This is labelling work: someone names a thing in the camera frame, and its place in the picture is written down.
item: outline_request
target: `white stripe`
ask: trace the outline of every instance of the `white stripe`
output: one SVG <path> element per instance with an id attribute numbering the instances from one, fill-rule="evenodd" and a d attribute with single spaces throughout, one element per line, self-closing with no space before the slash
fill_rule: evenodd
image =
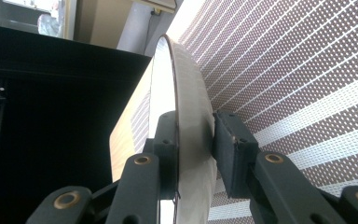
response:
<path id="1" fill-rule="evenodd" d="M 249 217 L 252 215 L 249 209 L 249 201 L 231 203 L 223 206 L 212 207 L 209 210 L 208 220 L 228 219 L 235 217 Z"/>
<path id="2" fill-rule="evenodd" d="M 253 46 L 255 46 L 255 45 L 258 43 L 258 41 L 261 40 L 272 28 L 274 28 L 274 26 L 275 26 L 283 17 L 285 17 L 285 16 L 287 15 L 287 13 L 291 12 L 292 9 L 293 9 L 295 6 L 297 6 L 297 4 L 298 4 L 300 1 L 295 2 L 291 7 L 289 7 L 289 9 L 288 9 L 287 11 L 285 11 L 285 12 L 283 13 L 274 23 L 272 23 L 272 25 L 270 25 L 270 27 L 269 27 L 261 36 L 259 36 L 259 37 L 257 38 L 257 40 L 255 40 L 255 41 L 252 43 L 252 45 L 249 46 L 249 48 L 247 48 L 247 50 L 246 50 L 240 57 L 238 57 L 238 59 L 237 59 L 234 63 L 232 63 L 232 64 L 229 66 L 229 68 L 228 68 L 221 76 L 219 76 L 219 78 L 217 78 L 217 79 L 212 83 L 211 86 L 208 87 L 208 90 L 209 90 L 212 86 L 214 86 L 214 84 L 216 84 L 216 82 L 218 82 L 229 70 L 231 70 L 231 68 L 234 67 L 243 57 L 245 57 L 245 55 L 253 48 Z M 233 83 L 235 80 L 237 80 L 238 77 L 242 76 L 242 75 L 245 73 L 245 71 L 246 71 L 249 67 L 252 66 L 252 64 L 249 65 L 244 71 L 242 71 L 240 74 L 238 74 L 238 75 L 237 75 L 236 77 L 234 77 L 232 80 L 230 80 L 229 83 L 225 86 L 225 88 L 223 88 L 222 90 L 220 90 L 220 91 L 212 98 L 212 100 L 214 100 L 214 98 L 216 98 L 222 91 L 224 91 L 231 83 Z"/>
<path id="3" fill-rule="evenodd" d="M 246 71 L 248 71 L 255 63 L 257 63 L 264 55 L 267 54 L 267 52 L 269 52 L 275 45 L 277 45 L 281 40 L 283 40 L 290 32 L 292 32 L 292 30 L 294 30 L 295 28 L 297 28 L 297 26 L 303 21 L 305 20 L 311 13 L 313 13 L 313 11 L 315 11 L 317 8 L 319 8 L 319 6 L 321 6 L 324 3 L 324 1 L 321 1 L 316 7 L 314 7 L 311 11 L 309 11 L 303 18 L 301 18 L 301 20 L 299 20 L 298 22 L 296 22 L 296 24 L 294 24 L 293 26 L 290 27 L 289 30 L 287 30 L 283 35 L 281 35 L 279 37 L 279 39 L 277 39 L 271 46 L 268 47 L 268 49 L 266 49 L 260 56 L 258 56 L 257 59 L 255 59 L 251 64 L 249 64 L 243 71 L 241 71 L 234 79 L 230 80 L 229 83 L 222 89 L 220 90 L 213 98 L 212 100 L 214 100 L 214 98 L 216 98 L 218 95 L 220 95 L 223 91 L 225 91 L 234 81 L 236 81 L 239 77 L 241 77 Z M 255 82 L 259 77 L 256 77 L 254 80 L 252 80 L 247 86 L 249 86 L 250 84 L 252 84 L 253 82 Z"/>
<path id="4" fill-rule="evenodd" d="M 193 34 L 195 28 L 200 24 L 200 22 L 201 22 L 202 19 L 205 17 L 205 15 L 208 14 L 209 8 L 210 8 L 211 6 L 215 6 L 214 1 L 207 1 L 207 2 L 209 3 L 209 5 L 206 7 L 205 10 L 203 10 L 204 13 L 198 18 L 196 24 L 192 24 L 192 25 L 191 25 L 191 30 L 190 30 L 190 32 L 187 33 L 187 36 L 183 39 L 182 43 L 185 43 L 185 42 L 191 37 L 191 35 Z"/>
<path id="5" fill-rule="evenodd" d="M 230 18 L 229 18 L 228 21 L 226 21 L 226 24 L 225 24 L 223 27 L 219 28 L 219 29 L 220 29 L 219 34 L 215 35 L 215 36 L 214 36 L 214 39 L 213 39 L 212 41 L 210 41 L 208 47 L 206 47 L 206 48 L 204 48 L 204 49 L 207 49 L 207 50 L 208 50 L 208 49 L 211 47 L 211 45 L 214 43 L 214 41 L 216 41 L 217 37 L 219 37 L 219 36 L 223 33 L 223 31 L 225 31 L 226 27 L 231 23 L 232 20 L 234 20 L 234 18 L 235 18 L 235 17 L 237 16 L 237 14 L 242 10 L 243 6 L 244 6 L 247 2 L 248 2 L 248 1 L 244 1 L 244 2 L 242 3 L 242 5 L 241 5 L 240 7 L 238 7 L 237 11 L 230 16 Z M 223 16 L 224 16 L 227 12 L 228 12 L 228 10 L 225 10 L 225 13 L 219 18 L 218 21 L 220 21 L 220 20 L 223 18 Z M 199 50 L 201 44 L 203 44 L 203 42 L 204 42 L 204 41 L 206 40 L 206 38 L 211 34 L 211 32 L 212 32 L 213 29 L 211 29 L 211 31 L 208 33 L 208 35 L 203 38 L 202 42 L 199 44 L 199 46 L 196 48 L 196 50 L 194 50 L 194 52 L 192 53 L 193 55 L 195 55 L 195 53 Z M 206 52 L 207 50 L 204 50 L 204 51 L 202 52 L 200 58 L 203 57 L 203 55 L 205 54 L 205 52 Z"/>
<path id="6" fill-rule="evenodd" d="M 341 9 L 341 11 L 338 12 L 338 14 L 335 15 L 335 17 L 337 15 L 339 15 L 342 11 L 344 11 L 344 9 L 346 9 L 347 7 L 349 7 L 350 5 L 347 5 L 346 7 L 344 7 L 343 9 Z M 237 91 L 237 93 L 235 93 L 234 95 L 232 95 L 227 101 L 225 101 L 222 105 L 220 105 L 219 109 L 226 105 L 228 102 L 230 102 L 232 99 L 234 99 L 236 96 L 238 96 L 241 92 L 243 92 L 246 88 L 248 88 L 251 84 L 253 84 L 257 79 L 261 78 L 264 74 L 267 73 L 267 71 L 269 71 L 271 68 L 273 68 L 276 64 L 278 64 L 282 59 L 286 58 L 290 53 L 292 53 L 295 49 L 297 49 L 300 45 L 302 45 L 303 43 L 305 43 L 310 37 L 312 37 L 314 34 L 316 34 L 320 29 L 324 28 L 324 26 L 329 23 L 330 21 L 332 21 L 335 17 L 329 19 L 327 22 L 325 22 L 322 26 L 320 26 L 318 29 L 316 29 L 315 31 L 312 32 L 312 34 L 310 34 L 309 36 L 307 36 L 307 38 L 303 39 L 300 43 L 298 43 L 294 48 L 292 48 L 290 51 L 286 52 L 281 58 L 280 60 L 276 61 L 274 64 L 272 64 L 270 67 L 268 67 L 266 70 L 264 70 L 260 75 L 258 75 L 254 80 L 252 80 L 250 83 L 248 83 L 246 86 L 244 86 L 243 88 L 241 88 L 240 91 Z M 248 101 L 246 104 L 242 105 L 239 109 L 237 109 L 236 111 L 239 111 L 240 109 L 244 108 L 246 105 L 250 104 L 254 99 L 256 99 L 257 97 L 259 97 L 260 95 L 262 95 L 263 93 L 265 93 L 266 91 L 268 91 L 269 89 L 271 89 L 272 87 L 274 87 L 277 83 L 281 82 L 282 80 L 284 80 L 285 78 L 289 77 L 291 74 L 293 74 L 296 70 L 298 70 L 299 68 L 301 68 L 303 65 L 305 65 L 306 63 L 310 62 L 313 58 L 319 56 L 320 53 L 322 53 L 323 51 L 325 51 L 326 49 L 330 48 L 331 46 L 333 46 L 334 44 L 336 44 L 340 39 L 342 39 L 343 37 L 346 37 L 350 32 L 354 31 L 355 29 L 358 28 L 358 24 L 354 27 L 352 27 L 348 32 L 344 33 L 343 35 L 341 35 L 339 38 L 335 39 L 333 42 L 328 43 L 327 46 L 325 46 L 324 48 L 322 48 L 321 50 L 319 50 L 317 53 L 315 53 L 312 57 L 308 58 L 305 62 L 303 62 L 302 64 L 300 64 L 299 66 L 297 66 L 294 70 L 290 71 L 288 74 L 284 75 L 283 77 L 281 77 L 279 80 L 277 80 L 276 82 L 274 82 L 272 85 L 270 85 L 267 89 L 264 89 L 262 92 L 258 93 L 257 96 L 255 96 L 254 98 L 252 98 L 250 101 Z"/>
<path id="7" fill-rule="evenodd" d="M 198 31 L 198 35 L 197 35 L 195 38 L 193 38 L 193 40 L 191 41 L 191 43 L 188 45 L 189 48 L 190 48 L 190 47 L 194 44 L 194 42 L 200 37 L 200 34 L 201 34 L 202 31 L 205 29 L 205 27 L 207 26 L 207 24 L 209 24 L 209 22 L 210 22 L 211 19 L 213 18 L 213 15 L 216 13 L 217 9 L 219 9 L 220 6 L 222 6 L 222 4 L 223 4 L 224 2 L 225 2 L 225 1 L 220 1 L 219 5 L 214 8 L 214 11 L 213 11 L 212 15 L 209 17 L 209 19 L 207 20 L 207 22 L 205 22 L 205 24 L 203 24 L 204 26 L 202 26 L 201 30 Z"/>
<path id="8" fill-rule="evenodd" d="M 358 130 L 306 147 L 288 157 L 298 169 L 302 170 L 356 154 L 358 154 Z"/>
<path id="9" fill-rule="evenodd" d="M 287 98 L 289 98 L 290 96 L 294 95 L 296 92 L 301 91 L 302 89 L 306 88 L 307 86 L 309 86 L 309 84 L 311 84 L 312 82 L 316 81 L 316 80 L 319 79 L 320 77 L 325 76 L 326 74 L 330 73 L 330 72 L 333 71 L 334 69 L 340 67 L 342 64 L 344 64 L 344 63 L 350 61 L 351 59 L 353 59 L 353 58 L 355 58 L 355 57 L 357 57 L 357 56 L 358 56 L 358 52 L 355 53 L 355 54 L 353 54 L 351 57 L 345 59 L 345 60 L 342 61 L 341 63 L 338 63 L 338 64 L 336 64 L 335 66 L 331 67 L 329 70 L 323 72 L 321 75 L 315 77 L 314 79 L 312 79 L 311 81 L 307 82 L 306 84 L 304 84 L 302 87 L 298 88 L 297 90 L 292 91 L 290 94 L 284 96 L 281 100 L 275 102 L 275 103 L 272 104 L 272 105 L 269 105 L 267 108 L 265 108 L 265 109 L 263 109 L 262 111 L 258 112 L 256 115 L 252 116 L 251 118 L 247 119 L 245 122 L 249 122 L 250 120 L 256 118 L 257 116 L 259 116 L 259 115 L 261 115 L 262 113 L 266 112 L 267 110 L 271 109 L 273 106 L 279 104 L 280 102 L 282 102 L 282 101 L 286 100 Z M 258 96 L 260 96 L 261 94 L 263 94 L 265 91 L 269 90 L 269 88 L 266 89 L 266 90 L 264 90 L 263 92 L 259 93 L 256 97 L 254 97 L 252 100 L 248 101 L 246 104 L 242 105 L 240 108 L 238 108 L 238 109 L 235 110 L 234 112 L 236 113 L 236 112 L 238 112 L 240 109 L 244 108 L 246 105 L 250 104 L 250 103 L 251 103 L 254 99 L 256 99 Z"/>
<path id="10" fill-rule="evenodd" d="M 262 0 L 262 1 L 259 1 L 259 2 L 255 5 L 255 7 L 252 8 L 252 10 L 250 10 L 249 12 L 247 12 L 246 17 L 242 19 L 242 21 L 240 22 L 240 24 L 238 24 L 233 31 L 231 31 L 231 34 L 226 38 L 226 40 L 223 42 L 223 44 L 220 44 L 219 49 L 214 52 L 214 55 L 212 55 L 212 56 L 209 58 L 209 60 L 201 67 L 200 70 L 203 70 L 203 69 L 205 68 L 205 66 L 211 61 L 212 58 L 214 58 L 214 56 L 217 54 L 217 52 L 219 52 L 219 50 L 220 50 L 223 46 L 225 46 L 225 44 L 228 42 L 228 40 L 235 34 L 235 32 L 236 32 L 238 29 L 240 29 L 240 27 L 242 26 L 242 24 L 243 24 L 244 22 L 246 22 L 246 19 L 248 19 L 248 17 L 250 17 L 250 16 L 252 15 L 253 11 L 255 11 L 255 10 L 257 9 L 258 5 L 260 5 L 262 2 L 263 2 L 263 0 Z"/>
<path id="11" fill-rule="evenodd" d="M 216 186 L 214 187 L 214 193 L 221 193 L 226 191 L 225 184 L 223 183 L 223 179 L 217 179 L 216 180 Z"/>
<path id="12" fill-rule="evenodd" d="M 337 197 L 341 196 L 341 191 L 347 186 L 356 186 L 358 185 L 358 179 L 346 181 L 342 183 L 332 184 L 332 185 L 326 185 L 321 186 L 319 189 L 322 189 L 328 193 L 331 193 L 333 195 L 336 195 Z"/>
<path id="13" fill-rule="evenodd" d="M 348 107 L 358 105 L 358 80 L 255 134 L 261 147 Z"/>

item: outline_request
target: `beige wall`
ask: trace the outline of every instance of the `beige wall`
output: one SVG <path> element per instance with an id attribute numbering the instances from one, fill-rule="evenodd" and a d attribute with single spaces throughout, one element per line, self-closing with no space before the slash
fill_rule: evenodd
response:
<path id="1" fill-rule="evenodd" d="M 131 0 L 78 0 L 75 40 L 115 49 Z"/>

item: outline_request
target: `black cabinet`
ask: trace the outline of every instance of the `black cabinet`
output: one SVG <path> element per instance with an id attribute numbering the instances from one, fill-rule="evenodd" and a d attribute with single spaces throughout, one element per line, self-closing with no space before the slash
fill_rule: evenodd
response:
<path id="1" fill-rule="evenodd" d="M 0 223 L 24 223 L 55 189 L 112 181 L 109 136 L 149 61 L 0 28 Z"/>

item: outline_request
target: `dotted pattern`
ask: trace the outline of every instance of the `dotted pattern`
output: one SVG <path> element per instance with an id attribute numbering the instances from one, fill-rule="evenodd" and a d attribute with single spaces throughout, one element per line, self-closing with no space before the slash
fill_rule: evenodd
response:
<path id="1" fill-rule="evenodd" d="M 358 179 L 358 155 L 330 161 L 302 172 L 317 187 Z"/>
<path id="2" fill-rule="evenodd" d="M 212 204 L 211 207 L 217 207 L 217 206 L 221 206 L 221 205 L 226 205 L 226 204 L 230 204 L 230 203 L 240 203 L 240 202 L 244 202 L 246 200 L 244 199 L 229 199 L 227 197 L 226 192 L 220 192 L 220 193 L 215 193 L 213 195 L 213 200 L 212 200 Z"/>
<path id="3" fill-rule="evenodd" d="M 131 118 L 131 130 L 135 153 L 141 153 L 149 135 L 150 91 L 144 96 Z"/>
<path id="4" fill-rule="evenodd" d="M 341 99 L 358 94 L 343 91 L 358 83 L 358 0 L 205 1 L 179 42 L 198 63 L 213 109 L 236 112 L 262 138 L 258 133 L 333 93 Z M 261 149 L 290 155 L 358 132 L 358 102 L 345 106 L 331 105 L 339 111 L 278 134 Z M 341 183 L 358 181 L 358 152 L 302 172 L 315 186 L 336 193 Z M 213 207 L 235 202 L 218 192 Z"/>
<path id="5" fill-rule="evenodd" d="M 261 147 L 264 151 L 277 151 L 288 155 L 302 148 L 317 145 L 345 133 L 358 130 L 358 105 L 343 110 L 309 127 Z"/>
<path id="6" fill-rule="evenodd" d="M 220 220 L 212 220 L 208 221 L 208 224 L 254 224 L 254 220 L 252 217 L 235 217 L 229 219 L 220 219 Z"/>

